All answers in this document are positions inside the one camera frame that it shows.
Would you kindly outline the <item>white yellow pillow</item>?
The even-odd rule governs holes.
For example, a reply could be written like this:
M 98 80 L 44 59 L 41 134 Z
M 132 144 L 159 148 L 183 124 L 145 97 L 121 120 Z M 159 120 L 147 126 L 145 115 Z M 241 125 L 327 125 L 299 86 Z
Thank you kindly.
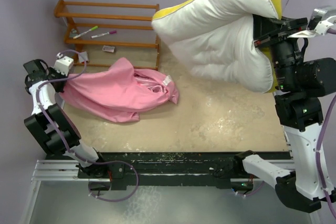
M 270 52 L 254 46 L 255 15 L 279 19 L 281 0 L 187 0 L 157 11 L 151 25 L 192 75 L 274 92 Z

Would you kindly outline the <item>pink satin pillowcase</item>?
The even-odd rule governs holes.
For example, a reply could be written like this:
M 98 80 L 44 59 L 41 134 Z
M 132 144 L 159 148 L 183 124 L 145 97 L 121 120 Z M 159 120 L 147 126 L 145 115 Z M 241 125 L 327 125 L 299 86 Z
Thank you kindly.
M 179 91 L 170 76 L 136 69 L 126 58 L 120 58 L 106 71 L 70 77 L 61 98 L 114 123 L 139 121 L 141 112 L 179 101 Z

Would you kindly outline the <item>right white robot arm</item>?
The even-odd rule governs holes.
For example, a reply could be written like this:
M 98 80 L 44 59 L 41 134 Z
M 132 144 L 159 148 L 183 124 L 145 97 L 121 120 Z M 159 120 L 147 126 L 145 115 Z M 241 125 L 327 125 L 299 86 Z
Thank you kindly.
M 262 179 L 286 207 L 312 213 L 321 208 L 322 201 L 335 202 L 322 146 L 328 117 L 320 103 L 321 97 L 335 93 L 335 60 L 305 61 L 306 49 L 297 41 L 324 35 L 332 21 L 319 16 L 274 19 L 254 15 L 253 19 L 255 47 L 270 50 L 280 91 L 275 108 L 295 168 L 280 168 L 246 151 L 235 156 L 233 170 L 238 177 L 252 174 Z

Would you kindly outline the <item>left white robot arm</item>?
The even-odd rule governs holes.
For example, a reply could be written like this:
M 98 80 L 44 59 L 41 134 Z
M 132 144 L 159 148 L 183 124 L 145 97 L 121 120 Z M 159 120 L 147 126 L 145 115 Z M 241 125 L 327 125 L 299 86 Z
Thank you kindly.
M 48 155 L 63 155 L 79 162 L 79 167 L 96 178 L 104 177 L 108 165 L 101 155 L 81 141 L 81 135 L 55 100 L 64 91 L 73 59 L 62 56 L 49 66 L 36 59 L 24 64 L 25 89 L 32 96 L 32 115 L 24 124 Z

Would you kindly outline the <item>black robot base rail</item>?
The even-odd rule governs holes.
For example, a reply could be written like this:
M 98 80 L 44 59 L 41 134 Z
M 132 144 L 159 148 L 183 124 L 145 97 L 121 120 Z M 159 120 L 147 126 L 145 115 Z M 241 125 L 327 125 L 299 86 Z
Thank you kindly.
M 102 153 L 111 164 L 95 175 L 79 171 L 79 178 L 106 179 L 113 190 L 127 186 L 192 186 L 234 189 L 247 194 L 254 176 L 234 169 L 234 152 Z

